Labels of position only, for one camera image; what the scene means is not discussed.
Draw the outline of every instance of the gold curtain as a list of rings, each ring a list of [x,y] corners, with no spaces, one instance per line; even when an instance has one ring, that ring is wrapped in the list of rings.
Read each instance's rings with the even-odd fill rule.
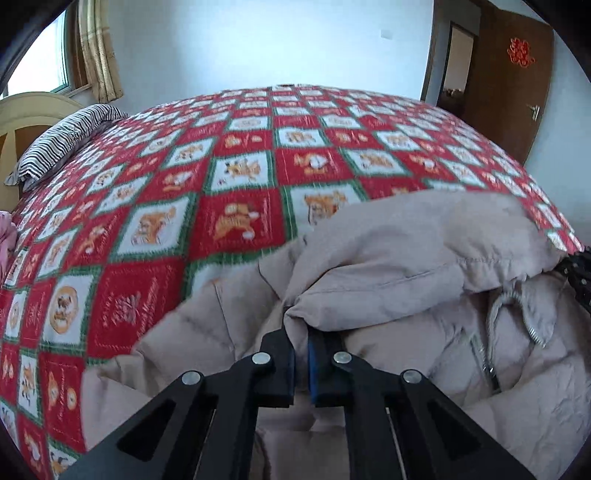
[[[79,0],[78,24],[88,83],[99,103],[123,97],[107,25],[108,0]]]

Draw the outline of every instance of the beige puffer jacket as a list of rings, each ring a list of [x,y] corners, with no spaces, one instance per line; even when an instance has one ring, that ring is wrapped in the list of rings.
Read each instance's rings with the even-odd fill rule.
[[[543,273],[562,255],[508,196],[426,190],[349,206],[88,370],[87,445],[184,371],[228,369],[282,323],[306,372],[308,324],[346,330],[348,350],[376,368],[420,370],[537,478],[556,479],[591,426],[589,315]],[[347,478],[343,425],[303,388],[289,410],[262,409],[251,477]]]

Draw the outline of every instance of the bedspread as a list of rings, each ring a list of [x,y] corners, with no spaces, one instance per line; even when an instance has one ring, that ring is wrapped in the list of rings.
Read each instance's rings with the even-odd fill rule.
[[[535,181],[453,115],[308,85],[224,91],[119,122],[15,211],[0,291],[0,414],[40,478],[85,452],[80,379],[209,281],[352,203],[421,189],[520,199],[582,248]]]

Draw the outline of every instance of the pillow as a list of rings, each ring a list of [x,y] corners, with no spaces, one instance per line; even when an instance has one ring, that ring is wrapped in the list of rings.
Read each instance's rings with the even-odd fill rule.
[[[103,122],[126,118],[117,107],[99,103],[78,110],[39,136],[19,159],[4,185],[17,185],[21,181],[36,181],[46,176],[65,157],[90,138]]]

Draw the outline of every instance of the wooden headboard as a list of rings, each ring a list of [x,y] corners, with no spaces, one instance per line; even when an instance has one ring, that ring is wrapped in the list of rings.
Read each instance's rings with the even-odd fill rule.
[[[4,185],[17,160],[45,130],[81,108],[74,100],[48,92],[0,100],[0,210],[10,212],[20,198],[18,186]]]

